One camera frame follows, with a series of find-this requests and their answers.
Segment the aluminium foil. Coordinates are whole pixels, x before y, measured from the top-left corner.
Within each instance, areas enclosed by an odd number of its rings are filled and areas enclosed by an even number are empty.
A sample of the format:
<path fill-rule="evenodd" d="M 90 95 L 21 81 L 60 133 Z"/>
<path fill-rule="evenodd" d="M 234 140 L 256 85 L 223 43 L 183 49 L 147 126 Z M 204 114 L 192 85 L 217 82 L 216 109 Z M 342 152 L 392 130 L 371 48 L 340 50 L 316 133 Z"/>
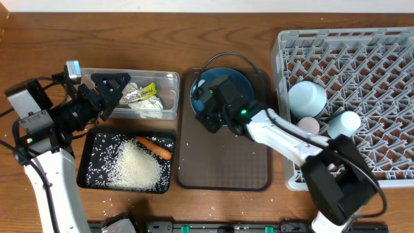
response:
<path fill-rule="evenodd" d="M 138 100 L 139 88 L 136 83 L 128 83 L 122 91 L 123 96 L 121 97 L 119 104 L 126 105 Z"/>

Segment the green snack wrapper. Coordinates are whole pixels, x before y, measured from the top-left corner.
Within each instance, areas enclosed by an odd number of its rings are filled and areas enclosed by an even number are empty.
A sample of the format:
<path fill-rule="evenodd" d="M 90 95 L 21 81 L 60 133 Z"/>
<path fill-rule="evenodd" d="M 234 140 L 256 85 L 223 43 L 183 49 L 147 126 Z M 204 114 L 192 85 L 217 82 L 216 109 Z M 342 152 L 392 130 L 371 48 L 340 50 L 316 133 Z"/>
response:
<path fill-rule="evenodd" d="M 146 100 L 157 93 L 157 88 L 155 83 L 150 83 L 148 86 L 140 88 L 136 97 L 138 100 Z"/>

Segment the dark blue plate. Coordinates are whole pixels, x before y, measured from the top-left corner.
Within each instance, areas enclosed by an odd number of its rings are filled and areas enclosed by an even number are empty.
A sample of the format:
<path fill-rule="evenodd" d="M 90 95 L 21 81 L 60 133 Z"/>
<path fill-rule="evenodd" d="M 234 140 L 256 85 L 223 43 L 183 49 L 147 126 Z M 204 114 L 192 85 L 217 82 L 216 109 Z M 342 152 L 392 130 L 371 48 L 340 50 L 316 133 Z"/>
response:
<path fill-rule="evenodd" d="M 246 97 L 252 101 L 254 99 L 254 90 L 252 88 L 252 85 L 250 84 L 248 78 L 243 75 L 241 72 L 235 70 L 235 69 L 231 69 L 231 68 L 226 68 L 226 67 L 218 67 L 218 68 L 212 68 L 209 69 L 207 71 L 204 71 L 202 73 L 201 79 L 199 81 L 198 86 L 202 86 L 204 84 L 204 82 L 207 83 L 211 83 L 213 82 L 215 79 L 224 76 L 225 74 L 229 74 L 231 77 L 234 78 L 235 80 L 235 85 L 237 86 L 238 89 L 240 89 L 242 92 L 244 92 L 244 94 L 246 95 Z M 204 109 L 204 105 L 203 103 L 201 103 L 200 100 L 195 101 L 193 99 L 193 92 L 196 89 L 196 81 L 193 82 L 192 86 L 191 86 L 191 90 L 190 90 L 190 104 L 191 104 L 191 108 L 193 109 L 193 111 L 198 114 L 200 113 L 203 109 Z"/>

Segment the white napkin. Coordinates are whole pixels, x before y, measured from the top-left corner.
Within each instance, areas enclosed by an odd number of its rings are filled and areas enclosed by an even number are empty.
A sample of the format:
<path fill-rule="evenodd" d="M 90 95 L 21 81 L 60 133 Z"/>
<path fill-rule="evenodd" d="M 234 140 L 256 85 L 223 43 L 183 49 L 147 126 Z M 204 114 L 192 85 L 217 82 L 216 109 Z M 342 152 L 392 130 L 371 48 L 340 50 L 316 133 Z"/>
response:
<path fill-rule="evenodd" d="M 135 111 L 138 111 L 140 118 L 162 118 L 161 111 L 163 105 L 160 98 L 151 96 L 150 98 L 135 103 L 130 103 L 128 106 Z"/>

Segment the white rice pile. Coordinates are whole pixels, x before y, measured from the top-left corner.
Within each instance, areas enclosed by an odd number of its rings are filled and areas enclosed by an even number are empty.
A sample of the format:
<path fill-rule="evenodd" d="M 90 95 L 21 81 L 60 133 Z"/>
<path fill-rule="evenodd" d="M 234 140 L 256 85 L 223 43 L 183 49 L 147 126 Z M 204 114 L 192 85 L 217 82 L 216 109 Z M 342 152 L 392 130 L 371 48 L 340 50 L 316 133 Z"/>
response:
<path fill-rule="evenodd" d="M 162 159 L 134 136 L 97 133 L 84 148 L 78 185 L 163 194 L 169 188 L 171 166 L 171 159 Z"/>

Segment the orange carrot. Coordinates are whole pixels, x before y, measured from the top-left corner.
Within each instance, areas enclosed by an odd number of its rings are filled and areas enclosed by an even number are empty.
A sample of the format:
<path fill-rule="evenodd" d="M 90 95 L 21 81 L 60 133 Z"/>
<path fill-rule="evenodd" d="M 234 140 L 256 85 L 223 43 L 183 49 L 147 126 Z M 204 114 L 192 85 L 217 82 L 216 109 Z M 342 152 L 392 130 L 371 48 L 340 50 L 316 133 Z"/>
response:
<path fill-rule="evenodd" d="M 153 153 L 161 157 L 165 160 L 170 160 L 172 158 L 171 152 L 169 152 L 167 149 L 164 149 L 161 146 L 158 146 L 154 142 L 151 142 L 150 140 L 144 138 L 144 137 L 135 137 L 139 143 L 143 144 L 145 147 L 147 147 L 149 150 L 151 150 Z"/>

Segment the light blue bowl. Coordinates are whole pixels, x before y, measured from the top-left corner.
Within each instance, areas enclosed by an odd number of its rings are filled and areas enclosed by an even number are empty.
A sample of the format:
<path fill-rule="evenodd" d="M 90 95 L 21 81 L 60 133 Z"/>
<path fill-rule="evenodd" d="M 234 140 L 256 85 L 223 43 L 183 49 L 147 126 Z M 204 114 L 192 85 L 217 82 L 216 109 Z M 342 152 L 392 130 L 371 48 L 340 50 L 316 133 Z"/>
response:
<path fill-rule="evenodd" d="M 302 81 L 288 91 L 290 112 L 298 119 L 315 117 L 325 107 L 326 90 L 313 82 Z"/>

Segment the pink cup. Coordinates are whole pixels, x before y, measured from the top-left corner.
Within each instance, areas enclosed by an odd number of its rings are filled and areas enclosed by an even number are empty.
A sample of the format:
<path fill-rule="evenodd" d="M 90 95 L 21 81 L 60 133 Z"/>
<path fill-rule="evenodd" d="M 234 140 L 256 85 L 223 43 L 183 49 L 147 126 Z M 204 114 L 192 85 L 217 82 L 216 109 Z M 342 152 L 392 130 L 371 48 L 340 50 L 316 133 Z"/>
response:
<path fill-rule="evenodd" d="M 320 125 L 318 121 L 312 117 L 304 117 L 296 125 L 300 129 L 314 135 L 318 135 L 320 132 Z"/>

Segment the light blue cup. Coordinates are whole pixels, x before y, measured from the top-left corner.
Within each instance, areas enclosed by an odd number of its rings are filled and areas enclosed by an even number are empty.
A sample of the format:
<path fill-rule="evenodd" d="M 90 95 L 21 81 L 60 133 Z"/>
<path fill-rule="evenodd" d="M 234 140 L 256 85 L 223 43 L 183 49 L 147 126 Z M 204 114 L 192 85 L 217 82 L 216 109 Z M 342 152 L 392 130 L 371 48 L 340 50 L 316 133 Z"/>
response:
<path fill-rule="evenodd" d="M 362 121 L 353 111 L 345 111 L 328 122 L 327 134 L 335 139 L 339 135 L 351 137 L 361 126 Z"/>

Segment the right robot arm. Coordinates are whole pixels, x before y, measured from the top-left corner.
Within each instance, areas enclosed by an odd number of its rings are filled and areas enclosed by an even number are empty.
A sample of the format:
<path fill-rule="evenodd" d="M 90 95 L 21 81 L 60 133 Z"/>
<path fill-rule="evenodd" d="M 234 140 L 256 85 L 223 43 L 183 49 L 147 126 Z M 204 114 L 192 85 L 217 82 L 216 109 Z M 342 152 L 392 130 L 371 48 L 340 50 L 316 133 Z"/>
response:
<path fill-rule="evenodd" d="M 318 209 L 313 232 L 345 232 L 358 211 L 379 192 L 362 154 L 345 135 L 317 136 L 249 100 L 230 75 L 212 81 L 196 79 L 191 99 L 202 109 L 197 120 L 210 132 L 227 126 L 237 136 L 264 144 L 300 167 Z"/>

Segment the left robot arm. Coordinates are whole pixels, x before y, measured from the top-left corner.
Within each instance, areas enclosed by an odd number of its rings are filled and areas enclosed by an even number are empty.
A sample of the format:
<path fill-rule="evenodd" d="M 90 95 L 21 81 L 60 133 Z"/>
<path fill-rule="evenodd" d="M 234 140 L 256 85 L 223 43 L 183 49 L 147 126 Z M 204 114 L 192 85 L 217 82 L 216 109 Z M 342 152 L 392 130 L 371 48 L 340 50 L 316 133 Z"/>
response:
<path fill-rule="evenodd" d="M 36 195 L 44 232 L 90 232 L 76 184 L 72 150 L 73 133 L 98 120 L 106 121 L 130 82 L 127 73 L 91 76 L 92 89 L 74 86 L 64 73 L 49 78 L 65 90 L 63 101 L 54 106 L 40 84 L 29 79 L 6 91 L 19 115 L 12 125 L 15 144 L 2 142 L 24 167 Z"/>

